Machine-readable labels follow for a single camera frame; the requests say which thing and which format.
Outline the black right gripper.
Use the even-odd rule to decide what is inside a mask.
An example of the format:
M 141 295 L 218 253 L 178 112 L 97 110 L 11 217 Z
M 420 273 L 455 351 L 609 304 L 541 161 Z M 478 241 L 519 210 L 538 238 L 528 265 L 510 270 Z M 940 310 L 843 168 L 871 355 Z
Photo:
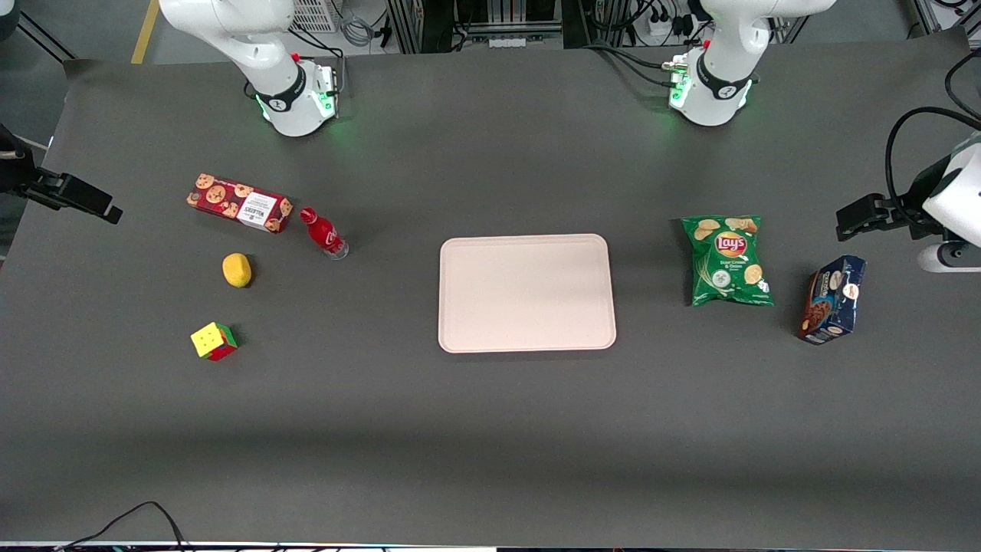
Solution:
M 62 209 L 64 203 L 116 225 L 123 210 L 113 197 L 83 179 L 59 175 L 41 168 L 34 161 L 34 150 L 1 125 L 1 192 L 32 200 L 49 209 Z

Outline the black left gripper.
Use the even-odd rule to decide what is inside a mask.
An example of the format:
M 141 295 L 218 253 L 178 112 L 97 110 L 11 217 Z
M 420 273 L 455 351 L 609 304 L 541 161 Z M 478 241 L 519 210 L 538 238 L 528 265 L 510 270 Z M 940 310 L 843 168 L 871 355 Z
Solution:
M 940 234 L 940 223 L 923 206 L 930 191 L 908 191 L 899 196 L 869 193 L 836 212 L 839 242 L 872 231 L 907 228 L 912 240 Z

